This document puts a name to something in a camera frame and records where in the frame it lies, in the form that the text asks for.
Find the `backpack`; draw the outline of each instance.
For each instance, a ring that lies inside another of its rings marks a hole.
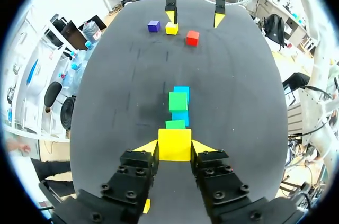
[[[266,36],[282,47],[285,47],[284,28],[285,23],[282,17],[276,14],[272,14],[264,19],[264,31]]]

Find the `yellow cube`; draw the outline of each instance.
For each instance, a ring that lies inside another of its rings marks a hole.
[[[191,129],[159,129],[159,160],[189,162],[191,139]]]
[[[173,24],[172,22],[168,22],[166,25],[166,34],[167,35],[177,35],[179,31],[178,24]]]

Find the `cube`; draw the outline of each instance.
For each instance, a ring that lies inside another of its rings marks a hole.
[[[170,112],[188,110],[187,93],[170,92],[168,97],[168,109]]]
[[[159,160],[189,162],[191,160],[190,129],[159,129]]]
[[[166,129],[186,129],[184,120],[166,121]]]
[[[175,93],[187,93],[187,104],[190,102],[190,88],[188,86],[174,86]]]
[[[199,35],[199,32],[189,31],[186,37],[187,45],[197,47],[199,44]]]
[[[189,111],[188,110],[172,112],[172,121],[180,121],[180,120],[185,121],[185,126],[190,125]]]
[[[168,22],[166,25],[166,34],[167,35],[177,35],[179,31],[178,24],[173,24],[172,22]]]
[[[152,20],[148,23],[148,30],[149,32],[158,32],[160,31],[160,21],[158,20]]]

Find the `stack of cubes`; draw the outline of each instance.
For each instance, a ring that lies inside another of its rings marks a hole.
[[[174,86],[168,98],[168,109],[172,114],[172,120],[166,121],[166,129],[186,129],[190,125],[189,102],[190,88],[188,86]]]

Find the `plastic bottle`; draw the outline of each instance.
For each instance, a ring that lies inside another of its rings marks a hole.
[[[72,64],[72,71],[74,71],[74,78],[72,82],[72,89],[74,91],[74,95],[77,95],[81,83],[81,79],[83,78],[84,71],[87,66],[87,61],[83,61],[80,65],[75,63]]]
[[[73,70],[68,70],[65,73],[59,73],[59,78],[62,79],[62,86],[65,89],[68,89],[72,86],[73,78],[74,78],[75,72]]]
[[[86,52],[86,56],[85,56],[85,59],[84,59],[85,61],[88,61],[90,59],[96,45],[97,45],[97,43],[92,44],[90,41],[86,41],[85,46],[87,47],[88,50]]]
[[[70,53],[70,55],[72,56],[72,62],[79,65],[85,60],[86,51],[85,50],[76,50],[75,52],[72,51]]]
[[[86,36],[86,39],[89,40],[91,43],[99,41],[102,35],[100,28],[94,21],[90,21],[84,24],[83,33]]]

